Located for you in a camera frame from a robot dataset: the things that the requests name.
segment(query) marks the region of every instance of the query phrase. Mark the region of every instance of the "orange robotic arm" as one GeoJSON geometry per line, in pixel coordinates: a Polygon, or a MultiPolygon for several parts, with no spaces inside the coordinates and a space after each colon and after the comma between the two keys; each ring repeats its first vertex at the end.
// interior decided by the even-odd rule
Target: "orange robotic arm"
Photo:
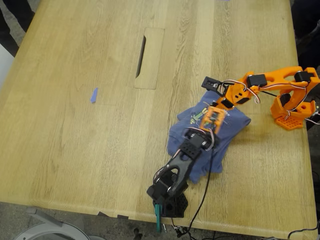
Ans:
{"type": "MultiPolygon", "coordinates": [[[[270,108],[271,114],[278,125],[292,130],[302,128],[305,118],[309,118],[316,111],[314,100],[311,102],[304,100],[318,83],[320,79],[314,68],[307,67],[303,71],[300,66],[292,66],[261,74],[250,71],[237,81],[220,82],[206,77],[202,87],[220,95],[212,106],[223,110],[231,110],[239,104],[244,104],[252,96],[255,97],[256,103],[260,103],[258,97],[260,91],[279,90],[279,95],[270,108]],[[294,81],[285,80],[289,76],[294,76],[294,81]]],[[[206,121],[208,119],[204,118],[202,128],[206,121]]]]}

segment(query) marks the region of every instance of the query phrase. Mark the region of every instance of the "folded shirt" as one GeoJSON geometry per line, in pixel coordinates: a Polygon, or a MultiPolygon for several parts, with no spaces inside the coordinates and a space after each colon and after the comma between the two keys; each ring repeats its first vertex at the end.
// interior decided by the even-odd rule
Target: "folded shirt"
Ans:
{"type": "MultiPolygon", "coordinates": [[[[179,146],[183,143],[185,139],[184,134],[187,131],[186,128],[198,128],[201,123],[201,119],[208,111],[208,104],[216,101],[219,97],[220,96],[217,93],[207,91],[197,105],[177,115],[179,121],[169,130],[167,144],[167,152],[169,155],[173,156],[179,146]]],[[[202,149],[201,155],[192,167],[189,178],[193,183],[197,183],[201,176],[205,176],[207,174],[211,158],[213,159],[211,172],[222,172],[223,167],[221,162],[227,151],[229,143],[235,135],[250,123],[250,121],[250,118],[236,108],[227,111],[224,122],[217,134],[219,144],[216,148],[209,151],[202,149]]]]}

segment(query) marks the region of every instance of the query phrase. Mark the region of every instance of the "wooden table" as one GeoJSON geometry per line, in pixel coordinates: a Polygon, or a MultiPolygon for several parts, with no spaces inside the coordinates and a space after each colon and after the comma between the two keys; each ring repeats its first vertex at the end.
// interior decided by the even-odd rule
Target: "wooden table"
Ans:
{"type": "MultiPolygon", "coordinates": [[[[146,190],[204,77],[296,64],[288,0],[42,0],[0,92],[0,201],[155,222],[146,190]]],[[[306,129],[274,124],[273,98],[260,98],[239,107],[252,121],[194,227],[286,238],[316,225],[306,129]]],[[[189,224],[205,183],[189,186],[176,224],[189,224]]]]}

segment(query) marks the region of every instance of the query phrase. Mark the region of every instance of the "floor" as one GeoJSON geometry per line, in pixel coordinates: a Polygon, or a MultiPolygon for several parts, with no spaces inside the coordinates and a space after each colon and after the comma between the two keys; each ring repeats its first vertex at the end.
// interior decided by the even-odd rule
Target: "floor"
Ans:
{"type": "MultiPolygon", "coordinates": [[[[33,11],[36,11],[40,0],[28,0],[33,11]]],[[[18,45],[22,42],[24,31],[19,26],[14,16],[7,10],[3,2],[0,1],[0,8],[3,12],[10,29],[11,35],[16,40],[18,45]]],[[[320,89],[314,91],[314,95],[320,93],[320,89]]],[[[317,148],[320,143],[320,128],[314,126],[308,132],[311,164],[314,171],[320,173],[320,163],[317,160],[320,158],[320,149],[317,148]]],[[[13,240],[21,231],[38,223],[29,215],[25,214],[26,206],[8,204],[0,202],[0,240],[13,240]]],[[[134,229],[138,228],[143,234],[142,239],[148,240],[176,240],[175,231],[170,225],[166,226],[167,233],[157,233],[156,225],[149,222],[141,222],[127,219],[110,218],[104,216],[95,216],[87,214],[79,214],[73,212],[57,211],[51,209],[43,209],[43,211],[59,221],[73,224],[82,229],[88,235],[96,235],[105,238],[106,240],[130,240],[134,239],[134,229]]],[[[197,240],[203,238],[212,238],[214,232],[201,229],[192,229],[191,234],[197,240]]],[[[215,237],[226,236],[224,240],[256,240],[260,239],[257,236],[247,236],[240,234],[232,234],[216,232],[215,237]]],[[[183,236],[182,240],[189,239],[188,236],[183,236]]]]}

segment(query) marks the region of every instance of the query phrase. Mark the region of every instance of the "blue object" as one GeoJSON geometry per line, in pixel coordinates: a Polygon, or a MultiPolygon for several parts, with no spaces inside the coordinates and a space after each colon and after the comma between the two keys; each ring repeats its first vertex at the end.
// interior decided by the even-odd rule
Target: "blue object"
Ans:
{"type": "MultiPolygon", "coordinates": [[[[215,92],[207,91],[196,106],[178,114],[177,118],[179,121],[169,130],[167,145],[169,155],[173,156],[178,150],[178,147],[183,143],[187,127],[199,127],[201,119],[208,111],[208,105],[206,103],[210,104],[218,98],[219,95],[215,92]]],[[[207,174],[207,171],[210,168],[211,158],[213,158],[211,172],[222,172],[223,167],[221,162],[227,151],[229,143],[235,135],[250,123],[250,121],[250,118],[236,108],[227,112],[224,122],[217,134],[220,140],[219,145],[210,151],[202,150],[200,157],[193,165],[189,176],[193,183],[197,183],[201,176],[205,176],[207,174]]]]}
{"type": "Polygon", "coordinates": [[[161,233],[161,211],[162,211],[162,205],[160,204],[154,205],[154,212],[156,216],[156,231],[158,233],[161,233]]]}
{"type": "Polygon", "coordinates": [[[93,90],[92,96],[91,96],[91,98],[90,98],[90,102],[91,102],[92,104],[94,104],[94,103],[96,102],[97,94],[98,94],[98,88],[96,87],[96,88],[93,90]]]}

